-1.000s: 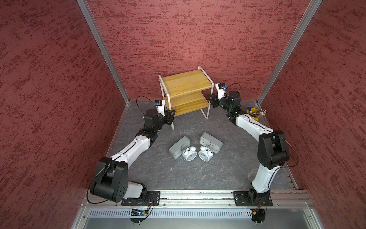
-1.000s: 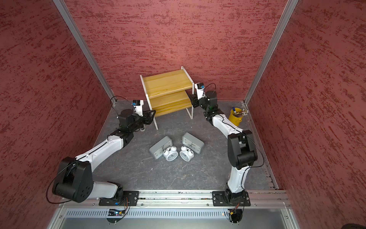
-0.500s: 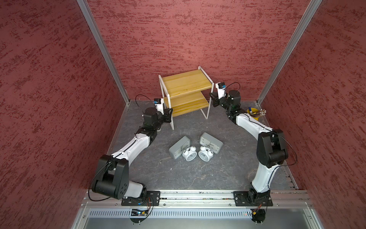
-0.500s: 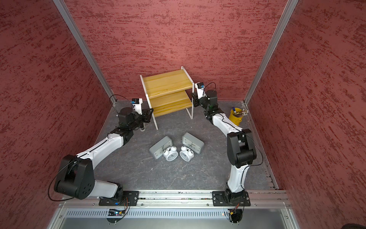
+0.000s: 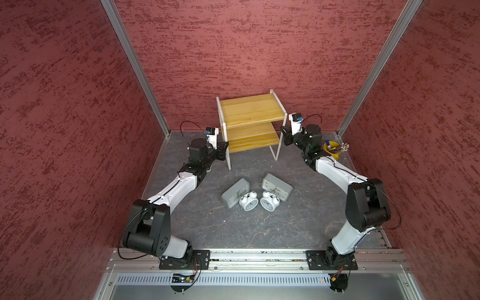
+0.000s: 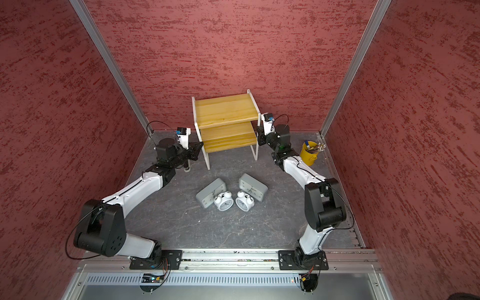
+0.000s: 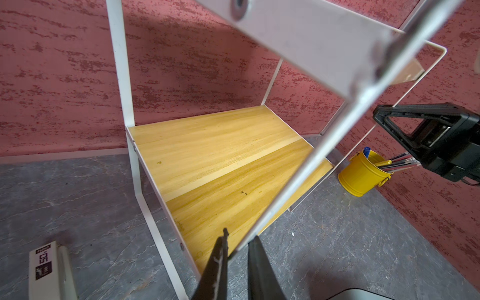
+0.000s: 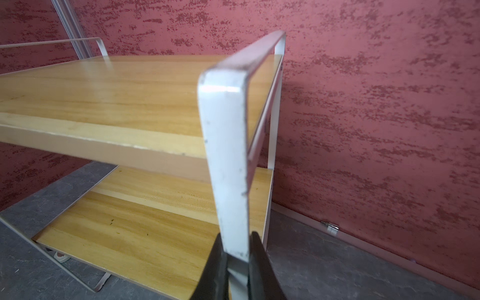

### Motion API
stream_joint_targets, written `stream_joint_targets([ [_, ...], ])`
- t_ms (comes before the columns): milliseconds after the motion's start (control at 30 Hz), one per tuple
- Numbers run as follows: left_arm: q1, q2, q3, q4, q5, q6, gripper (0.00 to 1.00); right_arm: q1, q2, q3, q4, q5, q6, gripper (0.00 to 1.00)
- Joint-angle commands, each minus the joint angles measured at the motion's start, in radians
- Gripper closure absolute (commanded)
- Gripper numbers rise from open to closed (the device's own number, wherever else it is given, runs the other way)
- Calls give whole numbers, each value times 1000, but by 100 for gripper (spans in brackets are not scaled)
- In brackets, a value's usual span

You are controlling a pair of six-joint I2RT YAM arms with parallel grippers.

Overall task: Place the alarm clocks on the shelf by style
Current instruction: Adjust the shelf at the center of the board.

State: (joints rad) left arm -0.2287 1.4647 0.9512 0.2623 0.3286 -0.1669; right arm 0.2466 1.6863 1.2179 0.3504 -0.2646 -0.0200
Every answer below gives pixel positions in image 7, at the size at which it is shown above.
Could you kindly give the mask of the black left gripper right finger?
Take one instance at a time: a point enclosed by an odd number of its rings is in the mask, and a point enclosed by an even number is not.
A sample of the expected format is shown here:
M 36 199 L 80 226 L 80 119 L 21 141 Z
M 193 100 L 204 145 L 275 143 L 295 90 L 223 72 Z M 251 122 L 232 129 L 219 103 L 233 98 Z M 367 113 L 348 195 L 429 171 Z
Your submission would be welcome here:
M 249 300 L 286 299 L 258 236 L 248 244 L 247 282 Z

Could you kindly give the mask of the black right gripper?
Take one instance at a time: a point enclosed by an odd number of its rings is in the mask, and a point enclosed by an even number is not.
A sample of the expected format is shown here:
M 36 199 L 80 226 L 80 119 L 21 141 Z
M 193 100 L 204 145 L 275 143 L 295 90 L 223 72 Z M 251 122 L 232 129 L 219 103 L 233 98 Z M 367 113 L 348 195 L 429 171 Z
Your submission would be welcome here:
M 379 105 L 373 119 L 421 161 L 452 182 L 480 182 L 480 116 L 453 104 Z

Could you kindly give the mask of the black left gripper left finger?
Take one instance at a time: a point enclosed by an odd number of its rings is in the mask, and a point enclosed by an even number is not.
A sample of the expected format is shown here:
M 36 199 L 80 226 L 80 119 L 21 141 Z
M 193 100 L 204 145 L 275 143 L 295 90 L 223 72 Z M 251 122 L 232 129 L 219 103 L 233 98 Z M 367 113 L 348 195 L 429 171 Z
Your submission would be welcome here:
M 228 236 L 218 237 L 192 300 L 226 300 L 228 290 Z

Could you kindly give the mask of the grey rectangular alarm clock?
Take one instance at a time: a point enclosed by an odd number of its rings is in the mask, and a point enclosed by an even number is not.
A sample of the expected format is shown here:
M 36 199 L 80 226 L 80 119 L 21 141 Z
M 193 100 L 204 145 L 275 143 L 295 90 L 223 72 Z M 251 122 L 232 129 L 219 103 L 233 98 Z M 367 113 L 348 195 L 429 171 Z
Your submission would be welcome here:
M 351 288 L 341 291 L 327 300 L 393 300 L 390 297 L 382 296 L 374 292 L 359 288 Z

